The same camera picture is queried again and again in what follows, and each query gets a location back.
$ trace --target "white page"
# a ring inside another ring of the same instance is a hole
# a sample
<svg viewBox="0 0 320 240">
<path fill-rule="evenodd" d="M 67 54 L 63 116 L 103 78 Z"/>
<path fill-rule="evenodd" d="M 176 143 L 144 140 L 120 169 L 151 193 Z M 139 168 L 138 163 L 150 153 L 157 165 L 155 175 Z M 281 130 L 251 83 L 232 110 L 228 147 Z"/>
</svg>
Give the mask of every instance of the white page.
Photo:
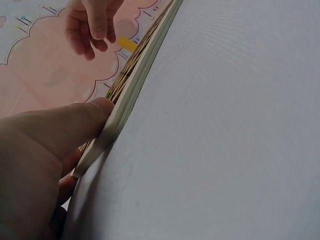
<svg viewBox="0 0 320 240">
<path fill-rule="evenodd" d="M 184 0 L 64 236 L 318 240 L 320 1 Z"/>
</svg>

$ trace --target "yellow tab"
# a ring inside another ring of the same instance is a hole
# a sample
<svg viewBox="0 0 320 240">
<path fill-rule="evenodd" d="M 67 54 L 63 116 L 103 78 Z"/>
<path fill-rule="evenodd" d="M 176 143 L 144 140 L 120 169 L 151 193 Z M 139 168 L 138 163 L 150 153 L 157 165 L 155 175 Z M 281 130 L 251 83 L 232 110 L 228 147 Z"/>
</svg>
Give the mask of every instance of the yellow tab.
<svg viewBox="0 0 320 240">
<path fill-rule="evenodd" d="M 135 42 L 129 40 L 128 38 L 125 38 L 123 36 L 118 37 L 117 43 L 124 49 L 134 52 L 134 50 L 137 48 L 138 44 Z"/>
</svg>

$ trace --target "hand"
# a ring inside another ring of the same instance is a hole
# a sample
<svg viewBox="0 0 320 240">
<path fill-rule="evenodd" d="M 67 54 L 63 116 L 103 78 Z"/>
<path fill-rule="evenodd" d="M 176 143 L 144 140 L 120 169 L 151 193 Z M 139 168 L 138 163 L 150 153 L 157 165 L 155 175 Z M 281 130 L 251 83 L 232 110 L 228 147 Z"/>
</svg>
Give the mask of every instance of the hand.
<svg viewBox="0 0 320 240">
<path fill-rule="evenodd" d="M 67 6 L 65 37 L 71 48 L 87 60 L 95 58 L 92 45 L 105 52 L 116 41 L 114 16 L 124 0 L 70 0 Z"/>
<path fill-rule="evenodd" d="M 60 239 L 78 147 L 97 137 L 113 106 L 98 98 L 0 119 L 0 239 Z"/>
</svg>

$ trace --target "pink illustration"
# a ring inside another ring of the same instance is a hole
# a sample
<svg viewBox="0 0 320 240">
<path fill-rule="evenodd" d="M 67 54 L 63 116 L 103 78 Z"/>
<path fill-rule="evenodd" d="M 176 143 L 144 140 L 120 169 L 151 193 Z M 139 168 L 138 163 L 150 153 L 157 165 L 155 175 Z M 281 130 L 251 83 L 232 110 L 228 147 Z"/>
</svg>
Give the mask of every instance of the pink illustration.
<svg viewBox="0 0 320 240">
<path fill-rule="evenodd" d="M 7 18 L 5 16 L 0 16 L 0 29 L 3 28 L 6 21 L 7 21 Z"/>
<path fill-rule="evenodd" d="M 132 38 L 139 30 L 139 8 L 156 1 L 125 1 L 114 19 L 117 36 Z M 29 37 L 11 49 L 7 64 L 0 65 L 0 117 L 85 102 L 98 82 L 107 84 L 118 71 L 120 46 L 109 44 L 106 52 L 95 51 L 95 59 L 87 61 L 70 49 L 64 20 L 64 10 L 58 17 L 37 20 Z"/>
</svg>

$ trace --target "fingernail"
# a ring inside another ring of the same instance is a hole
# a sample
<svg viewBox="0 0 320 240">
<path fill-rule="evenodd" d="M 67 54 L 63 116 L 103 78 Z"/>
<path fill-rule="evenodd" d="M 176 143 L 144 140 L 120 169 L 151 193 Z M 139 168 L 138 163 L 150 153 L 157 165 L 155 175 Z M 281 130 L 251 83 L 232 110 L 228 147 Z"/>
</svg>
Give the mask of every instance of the fingernail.
<svg viewBox="0 0 320 240">
<path fill-rule="evenodd" d="M 97 99 L 94 99 L 90 103 L 92 105 L 99 107 L 103 111 L 103 114 L 107 117 L 110 116 L 110 114 L 112 113 L 112 110 L 114 109 L 114 104 L 112 103 L 112 101 L 107 100 L 104 97 L 99 97 Z"/>
<path fill-rule="evenodd" d="M 102 40 L 107 36 L 106 30 L 105 29 L 98 29 L 95 30 L 94 32 L 94 39 L 96 40 Z"/>
</svg>

